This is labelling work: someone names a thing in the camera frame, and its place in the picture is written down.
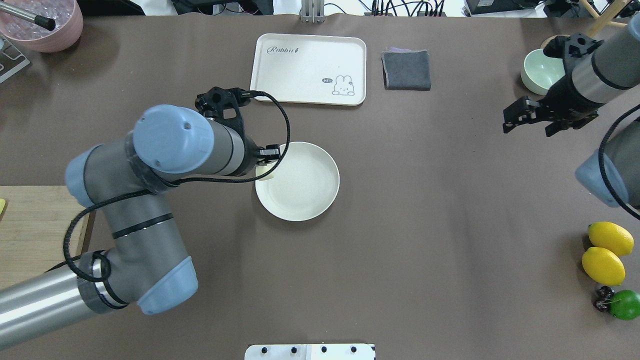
lemon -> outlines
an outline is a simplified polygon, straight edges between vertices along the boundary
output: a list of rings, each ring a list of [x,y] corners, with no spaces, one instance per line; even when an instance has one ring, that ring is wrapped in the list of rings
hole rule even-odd
[[[612,222],[594,222],[589,225],[589,240],[593,246],[611,250],[617,256],[631,254],[634,238],[622,226]]]
[[[582,267],[590,278],[607,286],[617,286],[625,279],[620,258],[603,247],[590,247],[582,255]]]

brown table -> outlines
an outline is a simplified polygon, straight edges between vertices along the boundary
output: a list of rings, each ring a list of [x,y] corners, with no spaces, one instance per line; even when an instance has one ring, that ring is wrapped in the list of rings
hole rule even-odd
[[[62,184],[66,164],[128,132],[155,104],[192,106],[212,86],[247,87],[263,33],[359,37],[367,99],[288,104],[292,139],[326,149],[341,188],[323,215],[279,220],[251,184],[185,184],[169,194],[200,288],[145,316],[137,306],[10,348],[3,359],[242,359],[255,343],[365,341],[378,359],[637,357],[640,320],[591,307],[579,266],[591,222],[640,224],[583,189],[573,171],[631,90],[580,131],[502,134],[502,109],[530,94],[530,50],[588,24],[558,19],[131,17],[87,19],[74,48],[26,52],[0,85],[0,183]],[[601,35],[611,35],[606,29]],[[428,49],[430,92],[383,87],[380,52]],[[270,104],[243,109],[257,143],[280,142]],[[112,246],[98,214],[90,249]],[[623,258],[640,290],[640,255]]]

green lime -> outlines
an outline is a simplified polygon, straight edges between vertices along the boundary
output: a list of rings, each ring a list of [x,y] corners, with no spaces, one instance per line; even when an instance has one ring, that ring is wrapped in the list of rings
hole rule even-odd
[[[622,320],[633,320],[640,315],[640,294],[622,290],[611,298],[611,314]]]

wooden board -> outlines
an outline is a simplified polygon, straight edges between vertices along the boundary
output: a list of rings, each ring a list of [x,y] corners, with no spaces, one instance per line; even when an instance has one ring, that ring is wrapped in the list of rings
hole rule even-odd
[[[83,210],[65,186],[0,186],[6,200],[0,213],[0,289],[40,275],[64,260],[62,241],[71,220]],[[83,251],[93,215],[78,223],[71,255]]]

metal rod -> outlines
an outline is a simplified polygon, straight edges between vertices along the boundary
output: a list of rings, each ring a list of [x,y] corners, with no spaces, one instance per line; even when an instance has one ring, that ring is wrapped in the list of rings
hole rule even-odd
[[[53,31],[56,28],[56,21],[54,19],[40,16],[17,6],[7,4],[4,0],[0,0],[0,12],[5,12],[19,19],[32,22],[33,24],[41,26],[49,31]]]
[[[37,14],[34,14],[25,9],[21,9],[14,5],[9,5],[4,0],[0,0],[0,12],[5,12],[9,15],[19,17],[22,20],[27,20],[35,24]]]

